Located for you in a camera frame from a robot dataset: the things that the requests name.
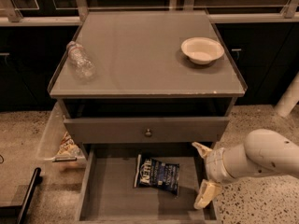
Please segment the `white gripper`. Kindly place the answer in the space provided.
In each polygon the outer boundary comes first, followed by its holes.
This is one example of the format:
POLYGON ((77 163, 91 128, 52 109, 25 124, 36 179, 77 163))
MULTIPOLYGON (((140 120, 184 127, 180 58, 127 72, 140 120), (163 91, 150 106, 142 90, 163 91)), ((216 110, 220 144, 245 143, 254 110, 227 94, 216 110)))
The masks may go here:
POLYGON ((210 180, 203 179, 193 207, 197 210, 206 208, 221 193, 222 184, 229 184, 235 179, 228 173, 223 161, 224 149, 212 150, 198 142, 192 142, 202 159, 206 158, 206 172, 210 180))

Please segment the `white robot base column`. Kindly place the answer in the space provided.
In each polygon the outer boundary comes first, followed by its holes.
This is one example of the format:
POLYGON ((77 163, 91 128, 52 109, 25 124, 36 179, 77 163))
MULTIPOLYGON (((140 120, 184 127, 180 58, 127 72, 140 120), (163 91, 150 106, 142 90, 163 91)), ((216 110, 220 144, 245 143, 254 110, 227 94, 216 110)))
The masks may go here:
POLYGON ((275 105, 275 111, 283 118, 287 117, 299 102, 299 72, 275 105))

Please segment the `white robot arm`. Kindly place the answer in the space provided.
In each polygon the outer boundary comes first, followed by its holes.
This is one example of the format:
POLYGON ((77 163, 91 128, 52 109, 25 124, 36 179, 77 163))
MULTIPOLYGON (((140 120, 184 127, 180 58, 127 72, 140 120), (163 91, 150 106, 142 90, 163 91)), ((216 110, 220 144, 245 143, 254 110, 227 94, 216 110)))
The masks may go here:
POLYGON ((211 149, 192 145, 204 160, 203 179, 193 207, 203 209, 221 193, 226 184, 243 177, 291 175, 299 177, 299 146, 283 135, 266 129, 250 132, 244 142, 231 148, 211 149))

